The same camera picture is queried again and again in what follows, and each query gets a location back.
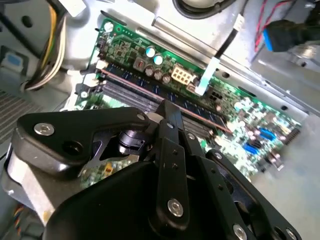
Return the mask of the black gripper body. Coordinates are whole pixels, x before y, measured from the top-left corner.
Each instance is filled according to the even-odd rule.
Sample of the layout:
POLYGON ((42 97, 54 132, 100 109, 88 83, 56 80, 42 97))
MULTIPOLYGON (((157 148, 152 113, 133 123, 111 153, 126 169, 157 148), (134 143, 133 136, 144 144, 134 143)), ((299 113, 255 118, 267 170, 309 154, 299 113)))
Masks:
POLYGON ((46 240, 233 240, 207 192, 179 163, 138 162, 64 201, 46 240))

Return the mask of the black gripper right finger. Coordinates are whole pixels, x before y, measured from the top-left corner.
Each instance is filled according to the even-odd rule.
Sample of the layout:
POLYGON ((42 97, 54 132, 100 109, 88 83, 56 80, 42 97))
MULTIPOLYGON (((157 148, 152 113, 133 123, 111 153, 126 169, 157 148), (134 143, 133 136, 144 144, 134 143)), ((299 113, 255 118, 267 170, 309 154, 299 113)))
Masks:
POLYGON ((190 222, 179 240, 300 240, 298 231, 217 150, 204 153, 185 131, 183 111, 174 107, 186 150, 190 222))

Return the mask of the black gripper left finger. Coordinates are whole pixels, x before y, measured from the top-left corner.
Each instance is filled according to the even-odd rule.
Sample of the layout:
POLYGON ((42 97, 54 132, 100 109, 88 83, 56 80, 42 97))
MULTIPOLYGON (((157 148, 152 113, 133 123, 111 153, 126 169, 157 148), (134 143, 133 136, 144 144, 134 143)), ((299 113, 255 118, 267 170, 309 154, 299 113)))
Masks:
POLYGON ((164 100, 155 113, 135 107, 42 112, 23 115, 13 130, 7 173, 44 225, 58 214, 101 213, 111 203, 141 204, 156 221, 189 221, 185 150, 180 109, 164 100), (101 157, 137 156, 138 162, 83 187, 84 171, 101 157))

